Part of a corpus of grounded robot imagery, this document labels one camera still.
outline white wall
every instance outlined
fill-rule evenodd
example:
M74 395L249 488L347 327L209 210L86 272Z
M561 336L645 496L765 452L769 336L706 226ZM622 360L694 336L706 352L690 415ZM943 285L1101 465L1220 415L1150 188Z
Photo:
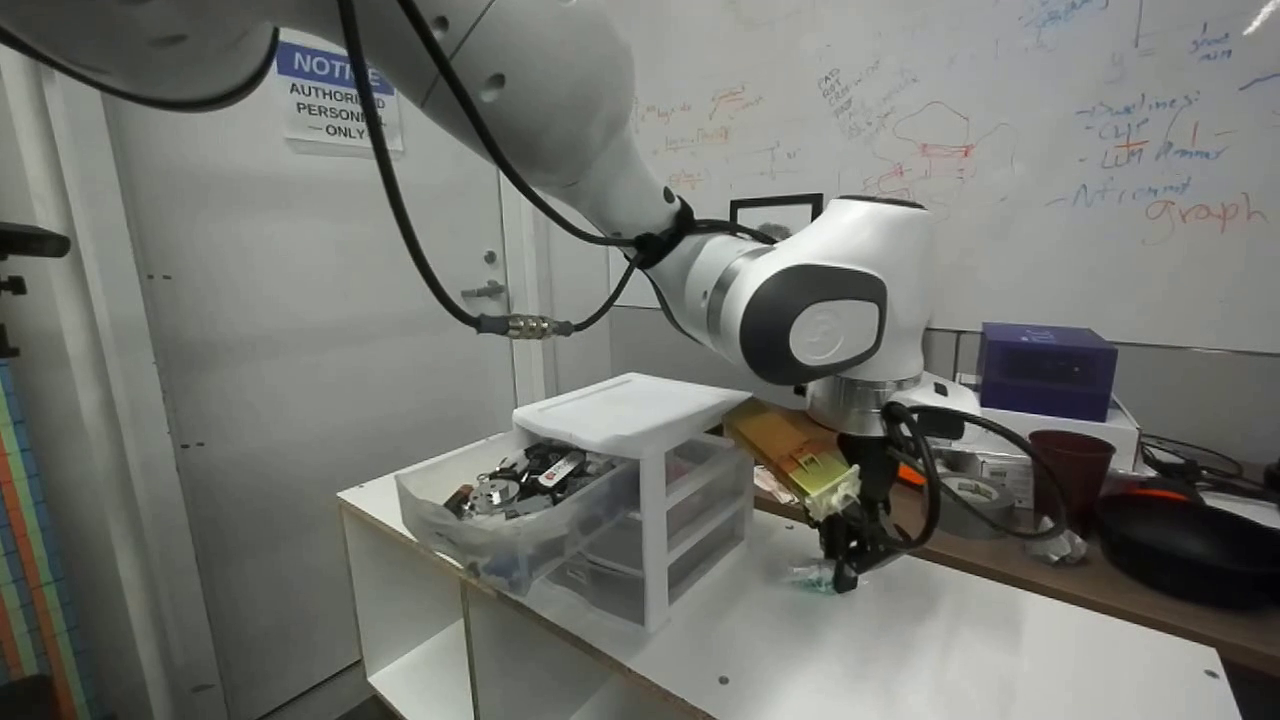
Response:
M546 261L546 311L557 319L585 319L609 298L609 257L602 249L588 249L546 219L535 219L535 252ZM611 326L594 326L570 342L551 342L546 389L568 393L611 375L609 355Z
M345 695L313 693L358 662L331 493L512 412L509 346L419 290L371 157L283 142L281 109L281 81L209 115L112 104L233 715ZM398 173L444 285L504 282L496 173L409 109Z
M24 62L0 58L0 216L71 232L38 87ZM193 563L187 577L180 569L154 577L154 551L141 523L154 496L137 493L141 478L130 468L163 465L163 452L130 458L141 448L130 446L137 430L121 430L121 412L141 404L121 395L121 383L112 389L112 367L121 381L121 364L145 364L130 364L141 355L121 360L99 346L105 333L129 336L129 318L105 326L91 311L91 290L112 285L99 275L99 261L121 261L117 252L129 261L129 240L105 249L94 264L84 252L61 264L13 264L30 290L27 299L5 305L13 342L24 348L21 393L49 479L49 513L69 569L71 621L86 647L94 710L105 715L219 715L219 680ZM160 557L173 559L180 550L187 550L187 535L163 542ZM187 583L197 603L176 609L173 600L182 594L163 595L176 583Z

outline white table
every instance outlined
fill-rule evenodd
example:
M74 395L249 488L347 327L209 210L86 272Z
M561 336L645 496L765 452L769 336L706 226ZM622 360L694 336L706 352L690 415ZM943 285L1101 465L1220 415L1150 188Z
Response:
M833 595L816 535L771 518L645 634L546 581L482 589L402 531L391 478L341 508L365 664L402 715L1234 720L1205 643L922 559Z

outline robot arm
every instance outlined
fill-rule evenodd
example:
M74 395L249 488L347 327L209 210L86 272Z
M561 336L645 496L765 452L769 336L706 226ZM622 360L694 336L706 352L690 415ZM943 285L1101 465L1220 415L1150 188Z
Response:
M355 0L369 62L455 142L481 142L398 0ZM414 0L496 144L601 232L668 232L681 200L645 169L632 51L591 4ZM345 38L335 0L13 0L0 42L129 99L210 109L242 96L277 27ZM931 226L921 210L836 200L769 249L682 235L649 272L668 318L765 383L807 383L810 415L881 435L881 404L921 383Z

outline red object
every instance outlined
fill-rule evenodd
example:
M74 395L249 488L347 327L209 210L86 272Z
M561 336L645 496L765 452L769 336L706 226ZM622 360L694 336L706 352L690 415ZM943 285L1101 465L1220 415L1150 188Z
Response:
M1158 499L1158 506L1190 506L1186 493L1172 488L1172 485L1127 485L1115 488L1107 496L1131 496L1131 499Z
M1078 432L1031 432L1031 448L1055 474L1069 518L1087 518L1107 479L1115 448ZM1052 479L1036 465L1036 513L1052 508Z
M897 479L908 488L922 488L922 478L912 465L897 465Z

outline whiteboard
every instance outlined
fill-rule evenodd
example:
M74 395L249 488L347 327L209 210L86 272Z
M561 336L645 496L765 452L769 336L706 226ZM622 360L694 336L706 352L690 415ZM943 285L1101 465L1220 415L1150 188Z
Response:
M609 0L640 154L698 211L876 191L939 219L935 327L1280 352L1263 0Z

